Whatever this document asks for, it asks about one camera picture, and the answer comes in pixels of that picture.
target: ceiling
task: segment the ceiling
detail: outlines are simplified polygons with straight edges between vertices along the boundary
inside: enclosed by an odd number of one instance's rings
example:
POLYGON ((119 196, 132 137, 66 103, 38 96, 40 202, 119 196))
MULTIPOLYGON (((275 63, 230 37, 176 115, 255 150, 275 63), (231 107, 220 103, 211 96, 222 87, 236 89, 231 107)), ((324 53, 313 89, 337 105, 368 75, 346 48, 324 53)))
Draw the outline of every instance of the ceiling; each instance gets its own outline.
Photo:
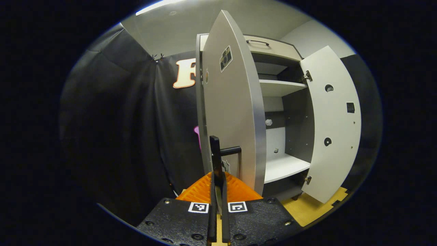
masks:
POLYGON ((272 39, 281 39, 312 20, 275 0, 185 0, 132 15, 121 23, 150 55, 169 56, 194 50, 196 35, 209 32, 220 10, 227 10, 244 34, 272 39))

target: camera sticker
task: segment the camera sticker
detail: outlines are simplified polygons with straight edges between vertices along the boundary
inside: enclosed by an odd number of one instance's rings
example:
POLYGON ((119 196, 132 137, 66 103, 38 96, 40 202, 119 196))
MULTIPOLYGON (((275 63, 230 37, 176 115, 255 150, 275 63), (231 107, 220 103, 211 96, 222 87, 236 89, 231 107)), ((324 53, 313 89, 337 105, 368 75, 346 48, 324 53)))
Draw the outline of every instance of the camera sticker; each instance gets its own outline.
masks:
POLYGON ((229 202, 228 203, 229 213, 245 212, 247 211, 245 202, 229 202))
POLYGON ((222 53, 222 57, 220 58, 220 72, 223 72, 232 61, 232 52, 231 46, 228 45, 226 49, 222 53))
POLYGON ((192 202, 188 212, 206 214, 208 209, 209 203, 192 202))

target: white cabinet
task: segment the white cabinet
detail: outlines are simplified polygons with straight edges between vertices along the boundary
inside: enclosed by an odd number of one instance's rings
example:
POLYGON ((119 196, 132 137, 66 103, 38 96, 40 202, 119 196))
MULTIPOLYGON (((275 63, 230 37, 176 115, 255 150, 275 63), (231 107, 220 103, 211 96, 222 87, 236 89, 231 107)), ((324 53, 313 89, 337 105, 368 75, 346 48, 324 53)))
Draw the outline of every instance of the white cabinet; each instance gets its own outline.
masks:
POLYGON ((285 182, 278 194, 304 191, 327 202, 354 162, 361 133, 354 84, 333 50, 302 59, 290 44, 243 35, 221 11, 210 33, 198 35, 196 52, 205 172, 214 135, 221 148, 241 146, 241 158, 222 159, 259 194, 285 182))

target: pink object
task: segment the pink object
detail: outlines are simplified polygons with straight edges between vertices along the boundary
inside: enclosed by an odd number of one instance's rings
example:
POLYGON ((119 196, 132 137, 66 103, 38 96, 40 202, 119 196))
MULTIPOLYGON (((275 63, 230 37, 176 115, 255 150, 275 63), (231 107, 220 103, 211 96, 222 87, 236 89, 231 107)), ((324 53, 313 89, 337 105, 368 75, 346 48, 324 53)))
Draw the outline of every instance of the pink object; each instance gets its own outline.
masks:
POLYGON ((194 128, 194 132, 197 134, 197 138, 199 140, 199 148, 200 148, 200 150, 202 150, 202 147, 200 146, 199 126, 194 128))

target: black curtain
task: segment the black curtain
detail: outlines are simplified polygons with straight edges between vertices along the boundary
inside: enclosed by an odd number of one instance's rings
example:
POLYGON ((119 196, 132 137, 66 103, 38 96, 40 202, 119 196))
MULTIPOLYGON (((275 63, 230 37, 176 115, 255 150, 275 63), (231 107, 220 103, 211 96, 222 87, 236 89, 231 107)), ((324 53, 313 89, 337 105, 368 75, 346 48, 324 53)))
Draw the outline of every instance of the black curtain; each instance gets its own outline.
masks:
POLYGON ((179 60, 195 58, 195 52, 164 57, 156 63, 156 121, 160 152, 169 179, 179 194, 204 174, 199 140, 195 86, 173 88, 179 60))
POLYGON ((84 52, 66 81, 60 138, 85 190, 136 225, 175 197, 159 152, 156 65, 118 24, 84 52))

